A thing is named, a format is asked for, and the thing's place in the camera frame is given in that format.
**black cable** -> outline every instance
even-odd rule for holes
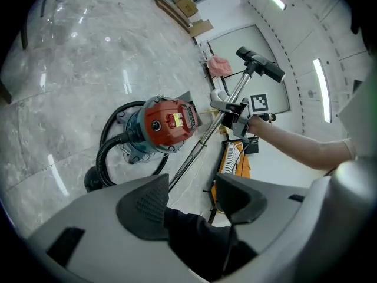
[[[233,73],[233,74],[227,75],[227,76],[224,77],[224,78],[229,78],[229,77],[231,77],[231,76],[233,76],[233,75],[236,75],[236,74],[238,74],[238,73]]]
[[[133,108],[133,107],[138,107],[138,106],[143,106],[144,104],[145,104],[145,101],[133,101],[131,103],[127,103],[127,104],[124,104],[124,105],[120,106],[118,109],[116,109],[116,111],[114,111],[110,115],[110,117],[107,120],[107,122],[105,123],[105,126],[104,126],[104,128],[102,130],[102,133],[101,133],[101,137],[100,137],[100,150],[102,149],[102,146],[106,142],[106,138],[107,138],[108,132],[110,131],[111,125],[117,119],[117,114],[119,112],[125,111],[126,109]],[[110,148],[108,148],[108,145],[103,148],[104,151],[101,153],[101,156],[100,156],[102,162],[100,162],[98,165],[97,165],[97,162],[96,162],[96,169],[97,169],[97,173],[98,173],[98,175],[100,177],[100,180],[102,181],[102,183],[104,185],[106,185],[106,186],[114,186],[114,185],[116,185],[116,183],[114,183],[114,182],[111,181],[111,179],[110,179],[110,177],[108,175],[108,170],[107,170],[107,165],[106,165],[106,155],[107,155],[108,151],[112,147],[114,147],[114,146],[111,146]],[[156,170],[151,175],[157,175],[157,174],[159,174],[162,171],[162,169],[164,168],[165,164],[167,163],[168,157],[169,157],[169,155],[165,155],[162,158],[160,164],[158,165],[158,167],[156,168]]]
[[[337,167],[333,167],[331,170],[328,170],[325,175],[323,175],[323,177],[325,176],[331,176],[332,172],[334,172],[336,170]]]
[[[238,155],[238,157],[237,157],[237,159],[236,159],[236,162],[235,162],[234,166],[232,167],[232,174],[233,174],[234,167],[236,167],[237,162],[238,162],[238,160],[239,160],[240,157],[241,157],[241,154],[247,149],[247,147],[250,146],[250,144],[253,142],[254,138],[255,138],[255,134],[254,134],[254,136],[252,137],[251,141],[246,145],[246,147],[244,147],[244,148],[242,149],[242,151],[241,151],[240,154]]]
[[[242,176],[242,173],[243,173],[243,165],[245,164],[245,156],[243,156],[243,160],[242,160],[242,164],[241,164],[241,176]]]

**yellow label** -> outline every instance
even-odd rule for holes
[[[173,113],[174,115],[174,121],[176,122],[176,127],[181,127],[183,126],[183,121],[181,120],[182,113]]]

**marble floor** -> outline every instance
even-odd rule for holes
[[[0,102],[1,200],[24,237],[86,193],[84,175],[117,107],[190,90],[198,111],[210,108],[197,47],[153,0],[47,0],[40,17],[41,1],[29,12],[27,49],[18,36],[0,75],[13,96],[11,105]],[[163,173],[175,174],[203,130],[170,156]],[[168,205],[209,216],[202,190],[221,140],[213,136]],[[117,183],[151,174],[157,162],[130,170],[119,148],[108,157]]]

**vacuum cleaner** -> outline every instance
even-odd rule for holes
[[[127,112],[131,108],[137,111]],[[107,139],[114,122],[122,125],[123,132]],[[85,188],[90,192],[103,186],[116,185],[109,177],[106,156],[111,148],[118,145],[124,146],[129,164],[148,161],[156,153],[162,153],[161,162],[152,175],[159,174],[168,155],[180,151],[199,125],[201,120],[189,91],[178,98],[158,95],[148,101],[122,105],[107,120],[101,134],[95,167],[87,173],[92,175],[97,172],[98,179],[85,179]]]
[[[240,104],[236,101],[254,72],[259,75],[265,74],[280,83],[285,76],[284,71],[246,47],[239,48],[236,54],[245,61],[246,69],[227,101],[211,103],[211,106],[220,112],[172,178],[169,191],[185,174],[221,124],[232,129],[235,136],[249,142],[246,133],[249,128],[248,121],[252,115],[258,115],[265,121],[276,119],[274,114],[269,113],[266,103],[267,94],[261,94],[265,98],[266,105],[260,109],[256,108],[254,102],[248,98],[244,98]],[[134,107],[139,107],[139,109],[133,113],[126,112],[127,109]],[[123,132],[107,140],[110,127],[115,121],[122,124]],[[102,131],[95,167],[92,167],[85,175],[86,190],[90,192],[101,189],[103,186],[116,185],[109,178],[106,168],[106,156],[114,146],[125,146],[124,150],[128,154],[129,164],[147,161],[155,153],[162,153],[164,156],[152,174],[157,175],[165,166],[168,155],[177,153],[201,124],[189,91],[178,98],[159,95],[146,102],[135,101],[119,107],[110,116]]]

